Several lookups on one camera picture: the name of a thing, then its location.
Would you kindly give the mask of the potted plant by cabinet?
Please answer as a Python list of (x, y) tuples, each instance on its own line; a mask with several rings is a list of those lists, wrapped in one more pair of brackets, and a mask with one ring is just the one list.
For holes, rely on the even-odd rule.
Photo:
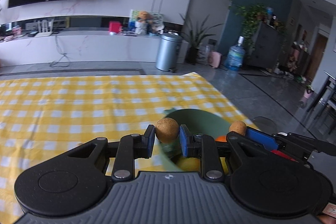
[(199, 52), (199, 46), (205, 38), (215, 36), (211, 31), (214, 28), (222, 26), (222, 23), (214, 24), (212, 26), (207, 25), (207, 21), (210, 17), (208, 14), (201, 22), (196, 21), (193, 23), (191, 18), (187, 15), (183, 16), (180, 14), (181, 19), (183, 20), (183, 30), (181, 32), (182, 37), (189, 43), (189, 49), (185, 58), (185, 62), (191, 65), (197, 63), (197, 56)]

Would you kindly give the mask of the green cucumber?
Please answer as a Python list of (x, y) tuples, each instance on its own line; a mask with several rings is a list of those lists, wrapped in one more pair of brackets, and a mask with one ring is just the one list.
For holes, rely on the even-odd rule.
[(169, 158), (180, 155), (182, 153), (181, 146), (178, 142), (160, 143), (160, 145), (163, 153)]

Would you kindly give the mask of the yellow-green pear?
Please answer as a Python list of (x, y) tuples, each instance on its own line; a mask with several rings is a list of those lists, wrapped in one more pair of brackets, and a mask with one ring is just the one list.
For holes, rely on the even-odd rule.
[(180, 157), (176, 163), (176, 166), (185, 172), (199, 172), (201, 161), (194, 157)]

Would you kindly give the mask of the brown longan fruit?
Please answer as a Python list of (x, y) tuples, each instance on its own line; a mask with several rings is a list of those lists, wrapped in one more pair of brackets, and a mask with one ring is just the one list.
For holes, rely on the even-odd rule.
[(173, 118), (163, 118), (155, 125), (155, 134), (162, 143), (172, 143), (179, 134), (179, 125)]
[(229, 132), (236, 132), (243, 136), (245, 136), (246, 130), (247, 125), (243, 121), (235, 121), (229, 127)]

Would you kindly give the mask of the orange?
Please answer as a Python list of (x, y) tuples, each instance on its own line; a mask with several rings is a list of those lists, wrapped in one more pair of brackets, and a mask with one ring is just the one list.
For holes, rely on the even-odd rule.
[(227, 138), (226, 138), (226, 135), (223, 135), (223, 136), (217, 137), (215, 140), (216, 141), (220, 141), (220, 142), (226, 142)]

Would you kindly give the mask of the yellow checkered tablecloth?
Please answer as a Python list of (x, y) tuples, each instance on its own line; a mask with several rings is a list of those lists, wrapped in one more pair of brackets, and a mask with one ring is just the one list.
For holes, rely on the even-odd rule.
[(170, 109), (251, 123), (197, 73), (1, 81), (1, 223), (22, 215), (14, 183), (25, 169), (100, 136), (141, 134)]

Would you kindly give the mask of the dark drawer cabinet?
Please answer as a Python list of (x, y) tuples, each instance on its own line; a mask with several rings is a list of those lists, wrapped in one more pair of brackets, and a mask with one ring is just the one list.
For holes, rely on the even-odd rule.
[(260, 23), (256, 34), (252, 36), (254, 44), (247, 59), (247, 65), (273, 69), (278, 61), (284, 40), (285, 36), (273, 27)]

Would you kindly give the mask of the red mug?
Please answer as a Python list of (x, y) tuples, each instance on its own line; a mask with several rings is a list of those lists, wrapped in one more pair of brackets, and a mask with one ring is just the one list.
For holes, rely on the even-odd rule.
[(285, 159), (288, 159), (288, 160), (297, 162), (294, 158), (288, 156), (287, 154), (285, 154), (285, 153), (283, 153), (283, 152), (281, 152), (281, 151), (279, 151), (279, 150), (275, 150), (275, 149), (273, 149), (271, 152), (272, 152), (273, 154), (278, 155), (278, 156), (280, 156), (280, 157), (283, 157), (283, 158), (285, 158)]

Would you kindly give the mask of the pink small heater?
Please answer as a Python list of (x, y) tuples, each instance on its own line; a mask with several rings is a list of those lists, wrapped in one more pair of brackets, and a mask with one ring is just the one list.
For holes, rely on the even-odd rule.
[(218, 68), (221, 64), (222, 54), (219, 52), (211, 51), (209, 53), (209, 65), (212, 68)]

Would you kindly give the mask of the red box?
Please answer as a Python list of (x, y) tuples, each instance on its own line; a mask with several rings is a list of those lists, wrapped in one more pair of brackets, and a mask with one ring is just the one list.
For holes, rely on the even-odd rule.
[(119, 34), (122, 30), (122, 24), (118, 21), (109, 22), (109, 33), (111, 35)]

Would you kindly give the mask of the green colander bowl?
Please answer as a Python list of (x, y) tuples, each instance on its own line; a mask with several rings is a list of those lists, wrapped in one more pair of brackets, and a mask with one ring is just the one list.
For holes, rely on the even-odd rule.
[[(204, 110), (169, 109), (164, 110), (163, 113), (165, 118), (173, 118), (179, 125), (185, 124), (190, 133), (194, 135), (206, 134), (210, 135), (214, 139), (219, 136), (226, 135), (229, 132), (229, 127), (231, 125), (230, 122), (226, 121), (222, 117)], [(173, 142), (179, 143), (179, 139), (175, 139)], [(182, 172), (183, 170), (176, 166), (179, 158), (183, 157), (182, 153), (169, 158), (163, 153), (160, 143), (161, 142), (158, 143), (159, 156), (164, 169), (167, 171)]]

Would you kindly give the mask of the white TV cabinet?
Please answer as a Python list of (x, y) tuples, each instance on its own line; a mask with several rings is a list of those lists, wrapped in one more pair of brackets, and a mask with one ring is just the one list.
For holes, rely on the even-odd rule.
[(110, 35), (108, 31), (63, 31), (47, 37), (1, 42), (1, 65), (61, 62), (155, 62), (159, 36)]

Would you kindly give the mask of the hanging ivy plant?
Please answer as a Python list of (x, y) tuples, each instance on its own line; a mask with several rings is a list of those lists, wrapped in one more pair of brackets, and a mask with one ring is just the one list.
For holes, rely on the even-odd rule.
[(253, 47), (252, 36), (256, 33), (260, 23), (266, 19), (266, 6), (257, 3), (251, 5), (238, 5), (233, 3), (235, 15), (242, 18), (240, 36), (244, 38), (243, 46), (246, 50)]

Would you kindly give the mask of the teddy bear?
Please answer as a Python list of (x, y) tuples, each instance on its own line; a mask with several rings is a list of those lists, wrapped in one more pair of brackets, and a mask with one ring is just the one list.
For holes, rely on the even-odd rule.
[(152, 33), (153, 17), (147, 11), (139, 11), (135, 21), (135, 33), (137, 35), (148, 35)]

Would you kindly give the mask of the blue water bottle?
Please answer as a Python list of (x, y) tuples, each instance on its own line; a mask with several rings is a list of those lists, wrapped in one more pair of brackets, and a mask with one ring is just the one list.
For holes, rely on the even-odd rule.
[(240, 36), (238, 42), (230, 47), (224, 66), (232, 71), (239, 71), (243, 64), (245, 50), (243, 47), (244, 37)]

